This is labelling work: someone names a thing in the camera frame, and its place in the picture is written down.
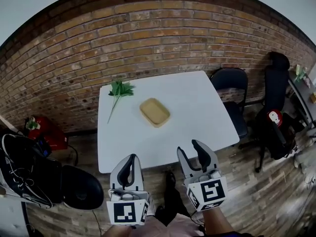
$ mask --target wooden tray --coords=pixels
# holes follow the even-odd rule
[[[168,109],[156,98],[149,98],[139,106],[142,115],[158,128],[165,124],[170,118]]]

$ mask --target plant stem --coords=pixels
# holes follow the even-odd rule
[[[114,99],[113,99],[113,105],[112,105],[112,110],[111,110],[111,113],[110,113],[110,116],[109,116],[109,119],[108,119],[108,123],[109,123],[109,121],[110,121],[110,118],[111,118],[111,116],[112,116],[112,113],[113,113],[113,111],[114,111],[114,109],[115,109],[115,107],[116,107],[116,105],[117,105],[117,103],[118,103],[118,100],[119,100],[119,98],[120,98],[120,92],[119,92],[119,89],[118,89],[118,95],[117,95],[117,98],[115,99],[115,95],[116,94],[116,92],[114,93]]]

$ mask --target sneaker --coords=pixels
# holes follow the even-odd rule
[[[154,200],[153,200],[153,196],[149,195],[149,207],[147,210],[147,216],[154,216],[155,215],[155,204],[154,204]]]

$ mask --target black shoe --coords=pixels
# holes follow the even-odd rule
[[[163,216],[163,213],[164,213],[164,208],[162,205],[158,206],[156,212],[155,212],[155,217],[157,219],[160,219],[162,216]]]
[[[174,174],[171,171],[167,172],[167,175],[166,175],[166,186],[168,188],[175,188],[175,186],[176,186],[176,178],[175,178]]]

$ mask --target red toy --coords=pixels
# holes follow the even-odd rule
[[[37,117],[35,122],[40,124],[39,129],[30,130],[28,137],[35,140],[43,134],[45,141],[50,145],[52,150],[67,149],[68,138],[64,132],[55,126],[46,117]]]

